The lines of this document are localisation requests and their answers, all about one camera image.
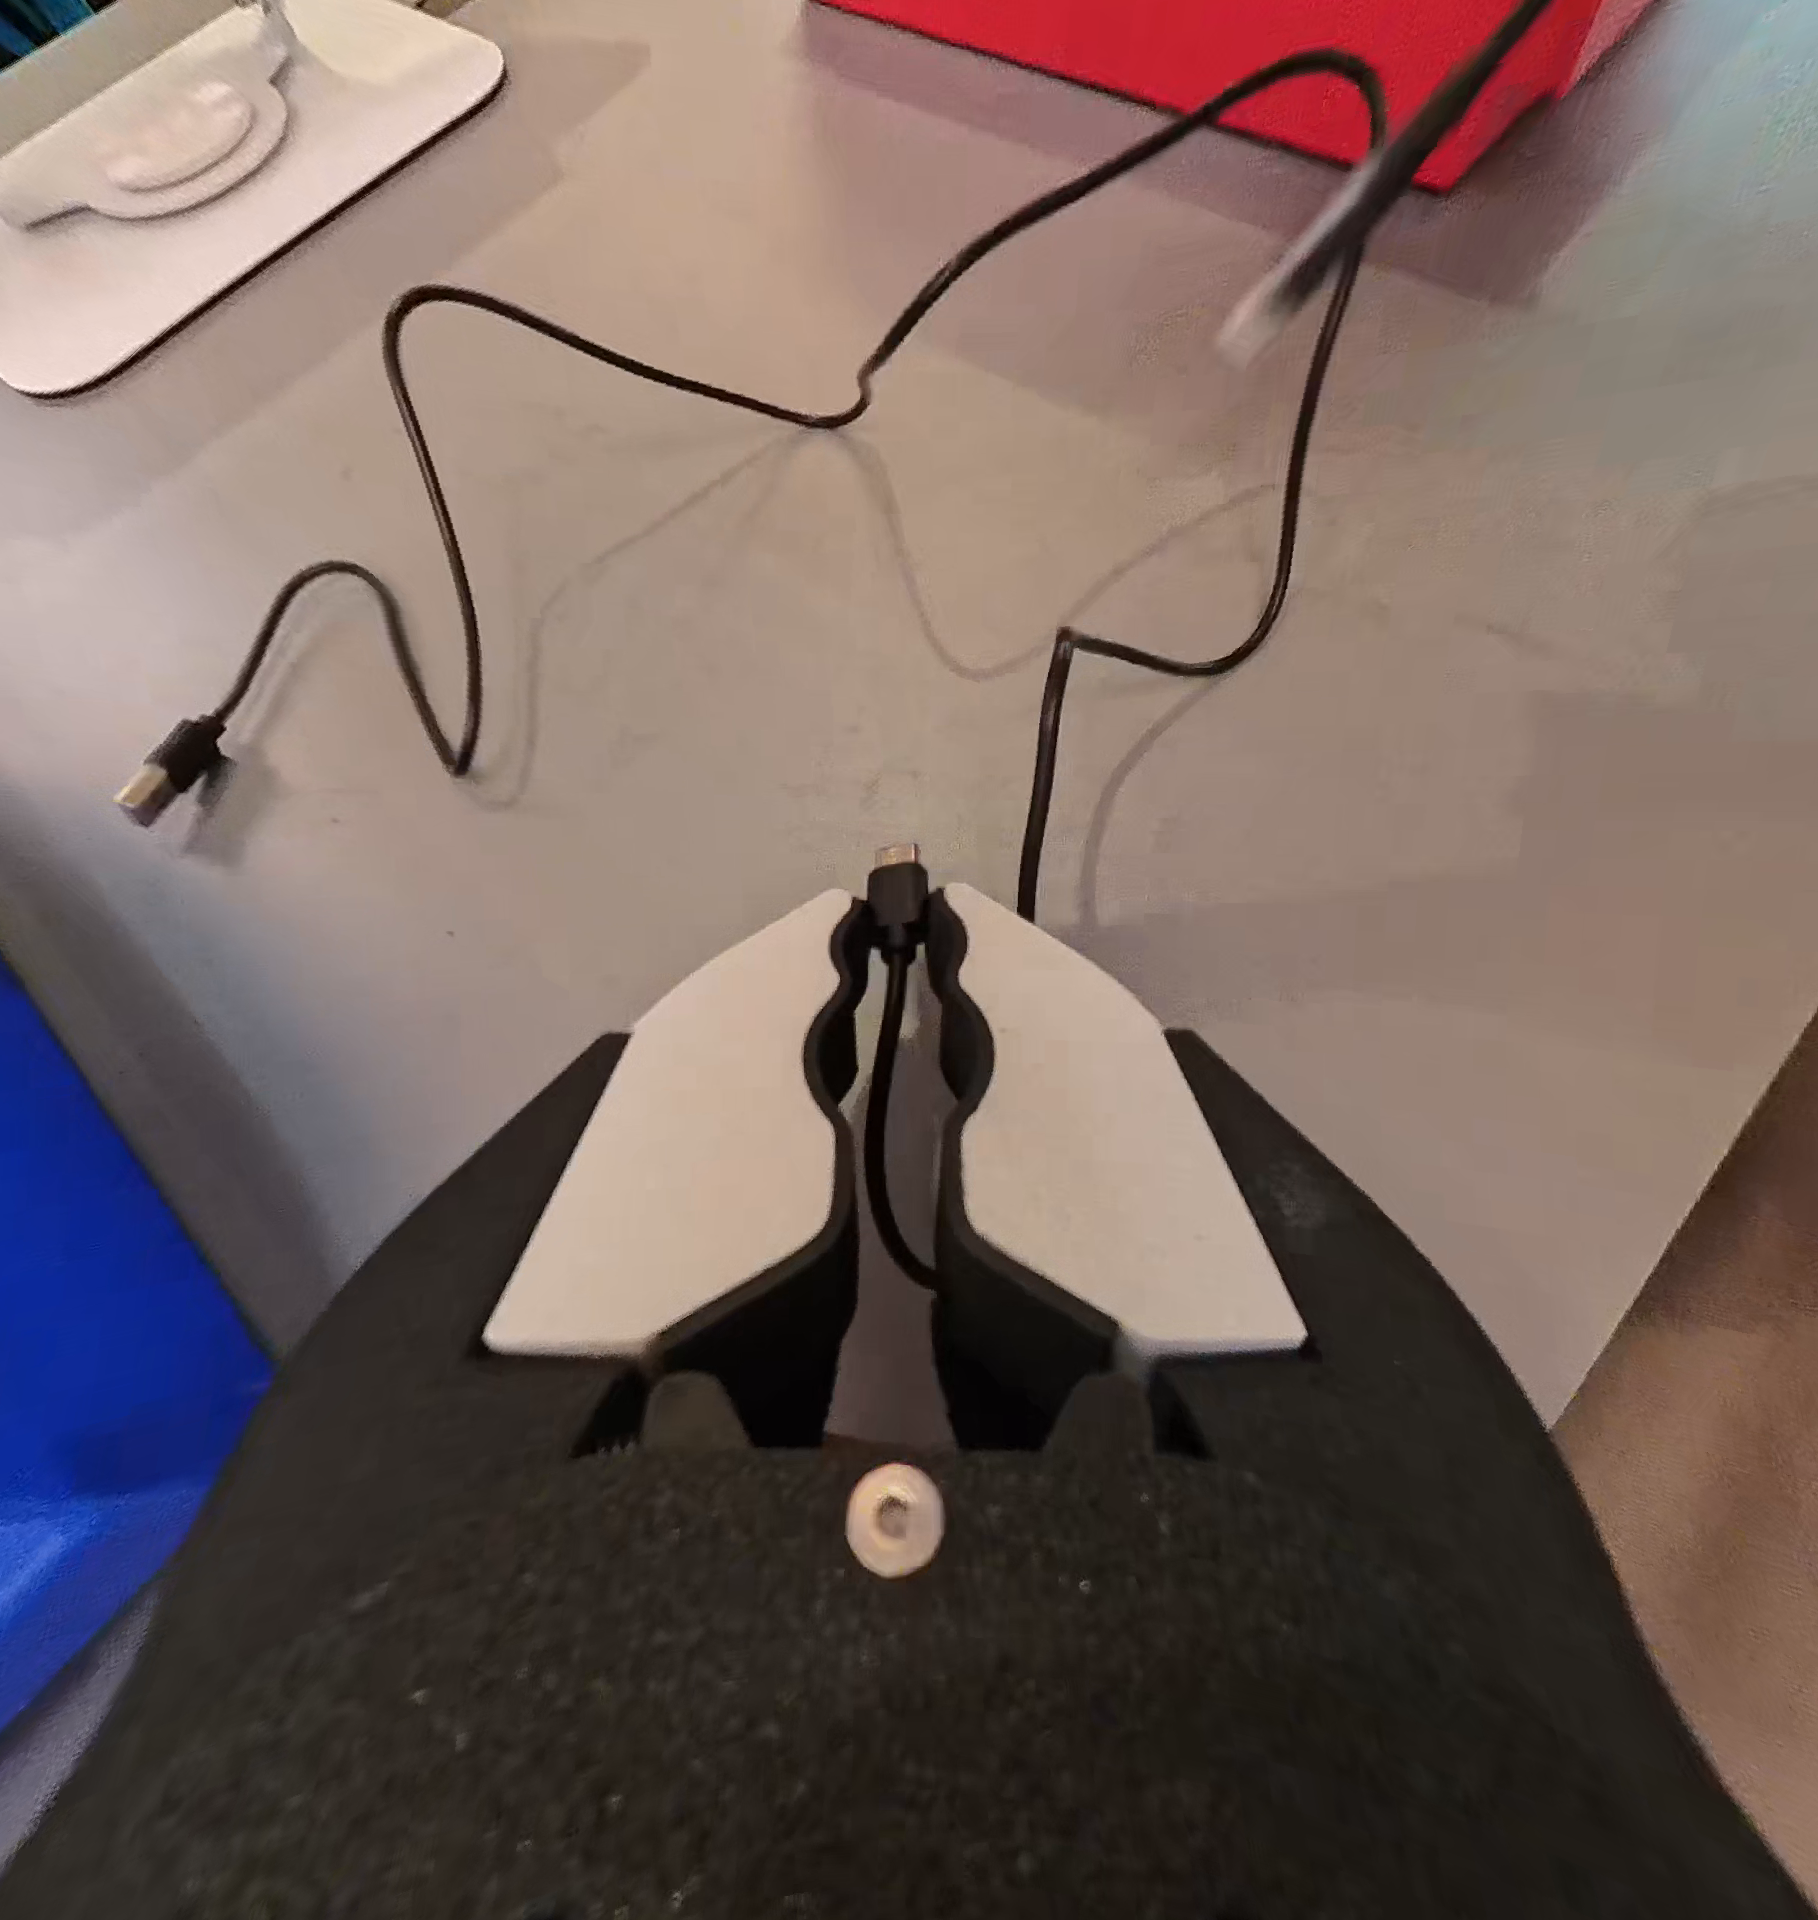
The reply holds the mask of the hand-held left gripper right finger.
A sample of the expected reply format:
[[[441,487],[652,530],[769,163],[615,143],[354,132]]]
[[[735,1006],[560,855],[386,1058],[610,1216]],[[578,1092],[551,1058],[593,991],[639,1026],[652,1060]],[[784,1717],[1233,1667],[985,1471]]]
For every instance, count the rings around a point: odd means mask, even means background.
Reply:
[[[1303,1358],[1307,1323],[1159,1016],[970,883],[928,902],[951,1092],[935,1371],[965,1450],[1039,1450],[1071,1390]]]

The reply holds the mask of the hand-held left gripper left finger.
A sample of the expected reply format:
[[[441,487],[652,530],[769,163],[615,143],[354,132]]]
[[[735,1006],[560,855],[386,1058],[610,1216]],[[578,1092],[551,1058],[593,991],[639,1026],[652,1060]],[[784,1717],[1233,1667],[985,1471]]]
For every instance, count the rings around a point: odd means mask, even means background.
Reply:
[[[707,1373],[757,1450],[822,1450],[860,1298],[844,1109],[860,991],[868,909],[822,890],[615,1039],[479,1341],[620,1380]]]

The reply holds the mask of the blue plastic bin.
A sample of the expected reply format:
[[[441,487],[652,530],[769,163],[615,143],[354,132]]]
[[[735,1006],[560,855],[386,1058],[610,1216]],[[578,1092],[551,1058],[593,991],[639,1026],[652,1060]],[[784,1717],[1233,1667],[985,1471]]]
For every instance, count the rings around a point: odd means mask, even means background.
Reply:
[[[164,1570],[270,1358],[0,959],[0,1734]]]

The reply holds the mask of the grey usb hub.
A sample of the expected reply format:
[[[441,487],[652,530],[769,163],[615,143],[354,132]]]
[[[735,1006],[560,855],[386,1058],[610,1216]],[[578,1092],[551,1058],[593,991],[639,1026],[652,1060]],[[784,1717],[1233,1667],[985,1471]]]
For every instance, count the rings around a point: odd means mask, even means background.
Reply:
[[[1272,338],[1312,300],[1312,289],[1363,251],[1385,204],[1417,175],[1432,147],[1476,112],[1498,61],[1538,28],[1546,0],[1518,0],[1507,22],[1461,56],[1435,92],[1346,175],[1346,190],[1312,215],[1312,230],[1249,289],[1249,300],[1219,329],[1219,352],[1249,366]]]

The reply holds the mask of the red plastic bin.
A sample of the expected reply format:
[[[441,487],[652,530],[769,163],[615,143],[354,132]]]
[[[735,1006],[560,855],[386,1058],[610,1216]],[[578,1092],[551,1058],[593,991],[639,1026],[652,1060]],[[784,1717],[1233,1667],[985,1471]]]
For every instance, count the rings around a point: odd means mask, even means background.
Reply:
[[[835,0],[928,43],[951,43],[1043,77],[1151,112],[1195,112],[1240,73],[1303,51],[1363,56],[1407,123],[1512,7],[1498,0]],[[1562,107],[1643,0],[1555,0],[1481,89],[1461,132],[1417,163],[1417,190],[1453,190],[1530,112]]]

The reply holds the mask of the white tablet stand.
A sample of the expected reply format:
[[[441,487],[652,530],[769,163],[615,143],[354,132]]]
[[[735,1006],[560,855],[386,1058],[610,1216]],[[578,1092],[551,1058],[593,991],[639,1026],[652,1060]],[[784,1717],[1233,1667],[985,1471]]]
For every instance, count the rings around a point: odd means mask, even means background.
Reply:
[[[0,381],[106,385],[506,77],[386,0],[0,0]]]

